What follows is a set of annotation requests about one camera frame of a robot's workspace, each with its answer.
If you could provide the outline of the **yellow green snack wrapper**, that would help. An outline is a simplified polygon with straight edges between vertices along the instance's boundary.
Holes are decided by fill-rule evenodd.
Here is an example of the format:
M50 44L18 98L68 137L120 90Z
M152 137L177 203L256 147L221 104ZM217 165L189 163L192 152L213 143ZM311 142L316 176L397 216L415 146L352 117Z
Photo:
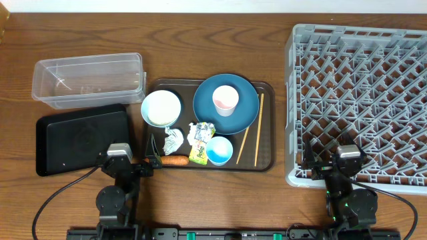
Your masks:
M189 153L190 161L200 165L207 165L206 147L215 132L216 128L213 123L200 122L189 124L187 140L191 146Z

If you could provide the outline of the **small light blue cup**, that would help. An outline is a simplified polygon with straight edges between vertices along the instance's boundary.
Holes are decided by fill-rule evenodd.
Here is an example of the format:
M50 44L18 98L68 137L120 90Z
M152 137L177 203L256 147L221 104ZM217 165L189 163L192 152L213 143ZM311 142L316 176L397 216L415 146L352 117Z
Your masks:
M225 165L233 155L233 145L225 137L213 137L206 145L208 160L215 166Z

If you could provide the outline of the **grey dishwasher rack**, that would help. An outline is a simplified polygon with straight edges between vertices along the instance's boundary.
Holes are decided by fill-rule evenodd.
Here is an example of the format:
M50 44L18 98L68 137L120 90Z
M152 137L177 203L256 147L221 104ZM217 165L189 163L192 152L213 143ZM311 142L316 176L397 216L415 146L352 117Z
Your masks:
M297 24L285 46L285 179L323 188L302 168L343 133L367 154L356 179L385 191L426 194L426 32Z

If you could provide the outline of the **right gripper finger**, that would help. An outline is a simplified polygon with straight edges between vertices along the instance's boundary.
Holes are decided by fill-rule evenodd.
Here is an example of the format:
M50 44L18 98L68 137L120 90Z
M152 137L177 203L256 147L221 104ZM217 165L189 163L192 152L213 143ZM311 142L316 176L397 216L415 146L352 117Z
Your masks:
M314 157L314 152L312 149L312 145L310 143L310 138L305 138L304 139L304 145L305 145L305 150L304 150L304 163L314 163L315 162L315 157Z
M349 133L342 133L340 136L340 145L356 145L356 142L352 139Z

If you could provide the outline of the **light blue bowl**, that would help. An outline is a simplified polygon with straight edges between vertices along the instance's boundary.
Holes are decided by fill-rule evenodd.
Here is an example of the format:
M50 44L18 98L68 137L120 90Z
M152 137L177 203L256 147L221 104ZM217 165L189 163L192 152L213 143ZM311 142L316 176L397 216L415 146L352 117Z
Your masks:
M172 126L181 113L179 97L168 90L157 90L150 93L141 104L143 120L153 127Z

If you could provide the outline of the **clear plastic bin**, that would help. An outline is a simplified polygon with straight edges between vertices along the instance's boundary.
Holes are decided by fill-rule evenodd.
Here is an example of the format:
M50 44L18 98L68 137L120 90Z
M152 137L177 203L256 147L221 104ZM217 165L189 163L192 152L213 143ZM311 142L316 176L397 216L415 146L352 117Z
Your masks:
M32 98L54 109L140 103L146 72L139 53L116 53L40 60Z

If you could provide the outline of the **white napkin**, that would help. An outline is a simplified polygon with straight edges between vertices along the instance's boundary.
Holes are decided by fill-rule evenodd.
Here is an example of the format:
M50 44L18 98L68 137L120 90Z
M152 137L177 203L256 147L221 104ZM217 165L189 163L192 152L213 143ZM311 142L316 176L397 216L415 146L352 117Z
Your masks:
M165 128L167 137L164 141L163 152L165 155L171 155L176 152L183 144L183 133L179 129Z

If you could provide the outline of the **pink plastic cup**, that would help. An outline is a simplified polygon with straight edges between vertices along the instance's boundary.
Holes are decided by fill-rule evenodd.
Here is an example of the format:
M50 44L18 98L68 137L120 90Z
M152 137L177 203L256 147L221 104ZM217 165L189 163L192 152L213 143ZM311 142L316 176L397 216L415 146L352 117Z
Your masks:
M214 90L212 100L217 113L222 117L229 117L238 104L239 94L235 88L222 85Z

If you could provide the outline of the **large blue plate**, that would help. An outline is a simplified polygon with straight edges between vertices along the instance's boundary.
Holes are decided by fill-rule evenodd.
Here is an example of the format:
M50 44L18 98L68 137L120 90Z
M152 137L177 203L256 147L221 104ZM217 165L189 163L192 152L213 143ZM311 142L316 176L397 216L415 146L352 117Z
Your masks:
M234 112L223 117L218 114L213 100L214 91L229 85L239 94L239 101ZM233 135L244 131L257 118L260 100L254 86L243 77L234 74L214 75L197 88L193 98L193 111L199 122L213 123L216 133Z

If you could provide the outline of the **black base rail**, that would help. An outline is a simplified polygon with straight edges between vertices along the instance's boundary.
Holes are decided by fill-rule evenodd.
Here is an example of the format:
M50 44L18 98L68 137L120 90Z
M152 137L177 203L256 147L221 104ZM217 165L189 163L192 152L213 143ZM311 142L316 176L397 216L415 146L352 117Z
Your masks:
M119 229L70 229L67 239L142 239L142 240L304 240L331 239L332 234L303 228L290 228L284 231L250 231L250 230L179 230L174 228L155 228L147 230Z

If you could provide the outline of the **short wooden chopstick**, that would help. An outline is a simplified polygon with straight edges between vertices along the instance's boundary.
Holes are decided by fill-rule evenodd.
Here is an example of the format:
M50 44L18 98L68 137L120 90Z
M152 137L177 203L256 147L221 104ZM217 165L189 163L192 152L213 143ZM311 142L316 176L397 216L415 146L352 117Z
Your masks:
M240 145L240 150L239 150L239 153L238 153L238 158L236 160L236 165L238 165L239 162L240 162L240 159L241 159L241 156L242 156L242 152L244 150L244 145L246 143L246 138L248 136L249 130L250 130L250 127L247 127L246 130L245 130L245 133L244 133L244 136L243 136L243 139L242 139L242 143Z

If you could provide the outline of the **black plastic bin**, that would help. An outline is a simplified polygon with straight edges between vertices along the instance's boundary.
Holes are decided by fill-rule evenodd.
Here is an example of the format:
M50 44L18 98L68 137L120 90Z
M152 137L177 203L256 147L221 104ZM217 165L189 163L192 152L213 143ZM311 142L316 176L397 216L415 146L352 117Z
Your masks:
M129 143L122 104L42 117L36 123L36 173L45 177L94 167L113 143Z

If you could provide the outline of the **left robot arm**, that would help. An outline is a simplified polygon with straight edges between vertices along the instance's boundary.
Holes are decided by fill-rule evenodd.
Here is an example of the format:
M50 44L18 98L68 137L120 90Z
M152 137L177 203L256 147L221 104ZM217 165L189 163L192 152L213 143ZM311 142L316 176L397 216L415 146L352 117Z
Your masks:
M140 179L153 176L162 162L153 135L149 136L145 156L148 161L132 163L133 153L127 143L112 143L99 160L101 170L115 179L97 195L99 223L95 239L151 239L149 228L136 219Z

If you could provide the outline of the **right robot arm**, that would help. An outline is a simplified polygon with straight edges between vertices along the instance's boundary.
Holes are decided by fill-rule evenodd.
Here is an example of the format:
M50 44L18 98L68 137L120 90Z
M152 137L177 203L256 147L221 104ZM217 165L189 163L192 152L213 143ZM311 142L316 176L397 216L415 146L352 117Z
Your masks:
M304 140L302 168L311 171L312 180L326 184L326 206L334 223L318 231L316 239L373 240L370 226L376 223L378 195L366 188L354 189L351 178L362 169L365 152L345 134L344 144L328 160L315 158L310 140Z

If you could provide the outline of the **long wooden chopstick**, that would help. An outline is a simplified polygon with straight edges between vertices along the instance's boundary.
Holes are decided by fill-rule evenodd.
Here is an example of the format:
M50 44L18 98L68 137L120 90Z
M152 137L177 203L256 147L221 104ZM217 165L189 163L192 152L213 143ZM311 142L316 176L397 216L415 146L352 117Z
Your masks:
M258 164L258 151L260 146L260 134L261 134L261 128L262 128L263 108L264 108L264 94L261 93L260 109L259 109L259 116L258 116L258 128L257 128L257 136L256 136L256 150L255 150L255 156L254 156L254 167L256 167Z

